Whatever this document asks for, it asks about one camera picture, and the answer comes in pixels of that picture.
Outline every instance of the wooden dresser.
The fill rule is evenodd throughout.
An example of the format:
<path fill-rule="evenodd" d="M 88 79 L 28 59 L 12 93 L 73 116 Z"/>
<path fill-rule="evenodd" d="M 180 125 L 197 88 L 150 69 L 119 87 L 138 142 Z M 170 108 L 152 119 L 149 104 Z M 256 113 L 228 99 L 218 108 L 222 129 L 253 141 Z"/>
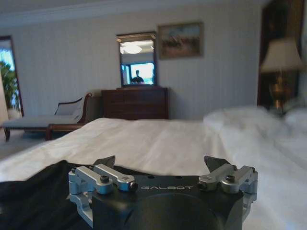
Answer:
<path fill-rule="evenodd" d="M 104 117 L 127 120 L 168 119 L 167 88 L 102 90 Z"/>

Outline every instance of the doorway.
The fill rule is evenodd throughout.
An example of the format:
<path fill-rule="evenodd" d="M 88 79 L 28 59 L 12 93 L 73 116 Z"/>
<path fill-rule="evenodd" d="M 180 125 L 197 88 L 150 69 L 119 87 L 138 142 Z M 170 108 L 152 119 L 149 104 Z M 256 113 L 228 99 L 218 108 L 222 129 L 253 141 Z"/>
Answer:
<path fill-rule="evenodd" d="M 0 87 L 3 89 L 6 104 L 6 106 L 2 105 L 0 110 L 3 112 L 6 107 L 8 119 L 19 118 L 24 115 L 24 110 L 11 36 L 0 36 L 0 68 Z"/>

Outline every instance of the silver metal clamp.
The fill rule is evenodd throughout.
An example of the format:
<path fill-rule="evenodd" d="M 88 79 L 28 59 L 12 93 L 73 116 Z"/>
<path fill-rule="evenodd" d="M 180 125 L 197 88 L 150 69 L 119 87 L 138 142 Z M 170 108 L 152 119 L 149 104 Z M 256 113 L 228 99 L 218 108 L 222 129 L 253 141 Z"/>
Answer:
<path fill-rule="evenodd" d="M 92 167 L 93 170 L 80 166 L 68 173 L 70 201 L 77 205 L 79 215 L 93 227 L 93 211 L 90 208 L 89 195 L 96 190 L 99 194 L 108 194 L 113 191 L 113 183 L 121 191 L 135 191 L 138 185 L 131 175 L 124 175 L 103 164 Z"/>
<path fill-rule="evenodd" d="M 231 164 L 224 164 L 208 175 L 199 177 L 200 187 L 212 191 L 221 183 L 226 193 L 235 194 L 241 190 L 243 196 L 243 221 L 250 212 L 251 204 L 257 200 L 258 172 L 253 167 L 243 166 L 239 170 Z"/>

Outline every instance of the screw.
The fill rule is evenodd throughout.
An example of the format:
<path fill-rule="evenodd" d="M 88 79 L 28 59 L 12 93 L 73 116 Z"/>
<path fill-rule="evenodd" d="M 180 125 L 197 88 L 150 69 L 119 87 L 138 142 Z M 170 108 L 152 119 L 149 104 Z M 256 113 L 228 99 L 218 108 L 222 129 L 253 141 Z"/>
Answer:
<path fill-rule="evenodd" d="M 109 182 L 109 177 L 108 176 L 101 176 L 100 181 L 104 184 Z"/>
<path fill-rule="evenodd" d="M 235 182 L 235 177 L 233 175 L 227 175 L 226 180 L 228 180 L 229 182 Z"/>
<path fill-rule="evenodd" d="M 136 191 L 138 189 L 139 185 L 137 183 L 135 183 L 134 181 L 132 181 L 129 185 L 129 191 Z"/>
<path fill-rule="evenodd" d="M 207 184 L 206 183 L 198 183 L 197 184 L 197 187 L 200 189 L 200 190 L 206 190 L 207 189 Z"/>

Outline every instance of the picture frame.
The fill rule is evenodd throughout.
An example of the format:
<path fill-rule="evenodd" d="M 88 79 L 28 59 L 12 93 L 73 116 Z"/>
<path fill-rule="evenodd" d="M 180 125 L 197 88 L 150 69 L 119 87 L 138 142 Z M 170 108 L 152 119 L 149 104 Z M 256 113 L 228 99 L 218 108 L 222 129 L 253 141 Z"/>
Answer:
<path fill-rule="evenodd" d="M 202 56 L 203 35 L 203 22 L 159 25 L 159 58 Z"/>

